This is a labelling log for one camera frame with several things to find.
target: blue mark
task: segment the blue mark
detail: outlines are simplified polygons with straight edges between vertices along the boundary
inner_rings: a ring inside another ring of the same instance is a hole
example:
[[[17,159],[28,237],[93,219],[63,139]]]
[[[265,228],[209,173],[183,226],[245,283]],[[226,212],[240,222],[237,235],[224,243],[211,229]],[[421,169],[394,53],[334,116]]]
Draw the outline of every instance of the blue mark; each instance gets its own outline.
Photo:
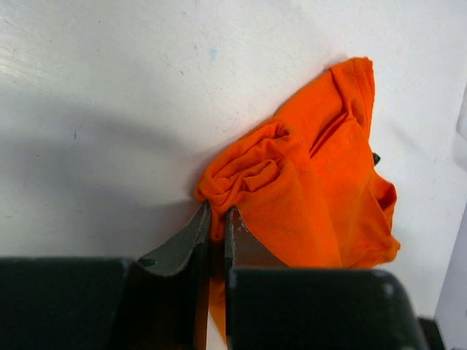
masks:
[[[217,53],[219,52],[218,49],[216,49],[215,47],[213,47],[210,51],[209,51],[209,57],[211,58],[211,61],[216,61],[216,58],[217,58]]]

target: white surface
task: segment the white surface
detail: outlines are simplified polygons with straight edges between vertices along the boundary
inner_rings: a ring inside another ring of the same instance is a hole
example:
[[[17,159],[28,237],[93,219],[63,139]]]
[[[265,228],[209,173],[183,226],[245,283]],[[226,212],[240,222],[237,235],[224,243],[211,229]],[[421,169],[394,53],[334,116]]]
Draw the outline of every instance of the white surface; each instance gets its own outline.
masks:
[[[433,315],[467,201],[467,1],[0,0],[0,18],[0,254],[145,253],[217,152],[367,55],[399,195],[387,269]]]
[[[467,349],[467,207],[436,307],[446,349]]]

